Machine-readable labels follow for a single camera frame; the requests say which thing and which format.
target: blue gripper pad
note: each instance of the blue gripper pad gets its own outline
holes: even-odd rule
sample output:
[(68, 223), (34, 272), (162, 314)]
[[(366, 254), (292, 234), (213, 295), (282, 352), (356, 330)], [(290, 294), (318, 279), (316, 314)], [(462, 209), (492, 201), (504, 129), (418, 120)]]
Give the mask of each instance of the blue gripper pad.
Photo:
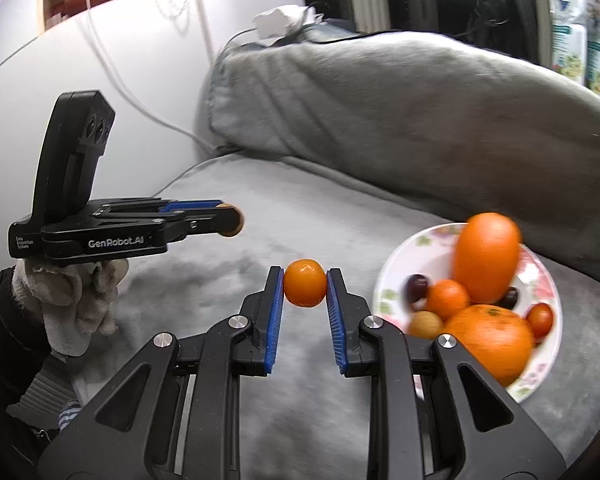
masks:
[(338, 294), (336, 292), (330, 270), (327, 271), (327, 311), (329, 313), (331, 340), (333, 341), (333, 351), (336, 356), (336, 364), (340, 368), (340, 373), (345, 374), (347, 368), (349, 367), (345, 329), (342, 321), (342, 312), (340, 311)]
[(167, 205), (160, 209), (160, 213), (170, 213), (171, 211), (178, 211), (180, 209), (212, 209), (218, 207), (222, 203), (222, 200), (183, 200), (181, 202), (174, 201), (169, 202)]
[(267, 374), (271, 373), (273, 365), (276, 362), (276, 352), (278, 350), (278, 337), (280, 336), (280, 322), (282, 321), (282, 303), (283, 303), (283, 277), (285, 271), (280, 269), (278, 272), (278, 282), (273, 294), (273, 302), (269, 314), (269, 325), (267, 327), (267, 344), (264, 356), (264, 369)]

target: gray sofa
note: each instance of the gray sofa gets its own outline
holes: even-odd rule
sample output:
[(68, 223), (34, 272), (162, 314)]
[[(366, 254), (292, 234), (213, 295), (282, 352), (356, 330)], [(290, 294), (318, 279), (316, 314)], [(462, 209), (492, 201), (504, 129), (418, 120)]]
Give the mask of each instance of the gray sofa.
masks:
[[(193, 335), (237, 312), (269, 266), (340, 267), (371, 304), (405, 238), (497, 210), (541, 255), (564, 313), (554, 368), (523, 407), (577, 459), (600, 429), (599, 98), (525, 62), (403, 33), (233, 49), (209, 118), (227, 154), (162, 195), (231, 202), (245, 227), (131, 262), (118, 332), (69, 362), (82, 401), (155, 333)], [(338, 374), (324, 304), (285, 303), (274, 373), (242, 382), (241, 414), (244, 478), (365, 477), (368, 383)]]

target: white floral bowl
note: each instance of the white floral bowl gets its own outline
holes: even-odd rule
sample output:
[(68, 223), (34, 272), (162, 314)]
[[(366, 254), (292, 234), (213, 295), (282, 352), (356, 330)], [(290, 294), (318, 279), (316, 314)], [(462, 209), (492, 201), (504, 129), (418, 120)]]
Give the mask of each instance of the white floral bowl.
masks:
[[(373, 312), (405, 331), (411, 312), (402, 305), (401, 291), (412, 274), (427, 276), (430, 283), (451, 277), (453, 249), (466, 224), (443, 224), (424, 229), (404, 241), (384, 263), (374, 292)], [(562, 338), (562, 307), (554, 280), (538, 257), (520, 245), (520, 262), (511, 282), (518, 289), (518, 303), (513, 311), (522, 317), (540, 301), (554, 311), (554, 326), (539, 344), (525, 370), (507, 391), (522, 402), (544, 381), (554, 364)], [(420, 377), (415, 377), (416, 391), (422, 397)]]

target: white glove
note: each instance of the white glove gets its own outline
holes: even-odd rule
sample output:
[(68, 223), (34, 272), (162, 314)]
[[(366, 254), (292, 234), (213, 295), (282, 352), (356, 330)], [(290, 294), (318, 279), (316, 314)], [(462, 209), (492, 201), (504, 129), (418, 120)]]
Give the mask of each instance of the white glove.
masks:
[(44, 322), (51, 348), (80, 356), (96, 330), (105, 335), (116, 331), (110, 306), (128, 268), (127, 260), (66, 267), (18, 260), (11, 286), (21, 306)]

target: black jacket sleeve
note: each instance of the black jacket sleeve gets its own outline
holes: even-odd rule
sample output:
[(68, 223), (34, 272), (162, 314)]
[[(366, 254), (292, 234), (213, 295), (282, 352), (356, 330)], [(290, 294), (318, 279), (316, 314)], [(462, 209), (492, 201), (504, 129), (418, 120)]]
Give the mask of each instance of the black jacket sleeve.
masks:
[(42, 322), (34, 321), (11, 292), (13, 269), (0, 273), (0, 408), (20, 400), (51, 352)]
[(5, 409), (27, 391), (50, 348), (43, 323), (15, 301), (12, 277), (13, 269), (0, 273), (0, 480), (33, 480), (40, 446), (29, 427)]

